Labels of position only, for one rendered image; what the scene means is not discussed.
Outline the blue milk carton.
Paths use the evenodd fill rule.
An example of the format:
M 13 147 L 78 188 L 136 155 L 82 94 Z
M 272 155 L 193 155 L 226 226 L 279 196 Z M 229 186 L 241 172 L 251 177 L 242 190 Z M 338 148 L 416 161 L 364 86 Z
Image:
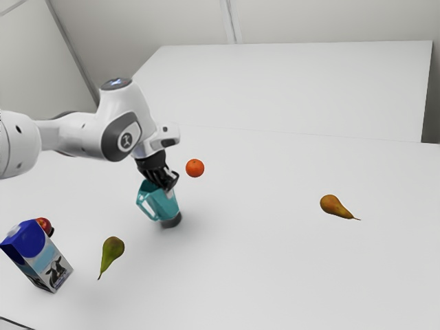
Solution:
M 14 226 L 0 242 L 0 250 L 34 286 L 53 294 L 73 272 L 73 267 L 34 219 Z

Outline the red apple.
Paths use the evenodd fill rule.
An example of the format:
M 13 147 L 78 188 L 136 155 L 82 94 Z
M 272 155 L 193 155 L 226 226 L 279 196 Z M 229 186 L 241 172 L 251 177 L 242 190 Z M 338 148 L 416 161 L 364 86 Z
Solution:
M 54 227 L 49 219 L 45 217 L 35 218 L 35 221 L 41 226 L 43 231 L 46 233 L 48 237 L 51 237 L 54 233 Z

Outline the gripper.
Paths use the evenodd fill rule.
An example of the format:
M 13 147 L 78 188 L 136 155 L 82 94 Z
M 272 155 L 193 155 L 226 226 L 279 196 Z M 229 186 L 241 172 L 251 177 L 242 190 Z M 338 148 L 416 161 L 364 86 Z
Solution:
M 174 187 L 179 179 L 179 174 L 166 164 L 165 151 L 158 151 L 151 156 L 135 159 L 135 163 L 138 171 L 148 182 L 158 188 L 165 188 L 164 193 L 167 199 L 172 199 L 175 196 Z

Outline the orange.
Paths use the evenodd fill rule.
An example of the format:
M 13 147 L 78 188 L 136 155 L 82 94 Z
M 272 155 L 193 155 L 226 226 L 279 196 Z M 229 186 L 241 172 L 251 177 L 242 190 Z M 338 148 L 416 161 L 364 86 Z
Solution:
M 199 159 L 190 159 L 186 163 L 186 174 L 190 177 L 200 177 L 205 171 L 204 163 Z

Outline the brown pear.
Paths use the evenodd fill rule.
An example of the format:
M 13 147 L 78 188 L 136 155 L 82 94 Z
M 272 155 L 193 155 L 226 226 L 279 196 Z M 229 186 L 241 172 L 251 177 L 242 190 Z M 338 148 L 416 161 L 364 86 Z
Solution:
M 360 219 L 353 216 L 341 203 L 341 201 L 335 195 L 324 195 L 320 198 L 320 207 L 322 211 L 327 214 L 334 215 L 343 219 L 354 219 L 360 221 Z

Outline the teal faceted mug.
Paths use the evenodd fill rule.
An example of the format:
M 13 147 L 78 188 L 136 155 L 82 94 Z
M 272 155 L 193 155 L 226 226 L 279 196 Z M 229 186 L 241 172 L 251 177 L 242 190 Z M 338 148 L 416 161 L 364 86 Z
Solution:
M 146 179 L 137 192 L 136 205 L 151 221 L 158 221 L 163 228 L 174 228 L 182 220 L 176 197 L 167 199 L 162 188 Z

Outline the green pear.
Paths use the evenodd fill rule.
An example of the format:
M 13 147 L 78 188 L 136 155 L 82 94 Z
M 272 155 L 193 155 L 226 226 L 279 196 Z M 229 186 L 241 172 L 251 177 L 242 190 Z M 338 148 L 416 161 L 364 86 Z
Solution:
M 102 274 L 108 270 L 112 262 L 114 262 L 116 259 L 124 254 L 124 250 L 124 241 L 116 236 L 110 236 L 104 241 L 102 245 L 102 258 L 98 279 L 100 279 Z

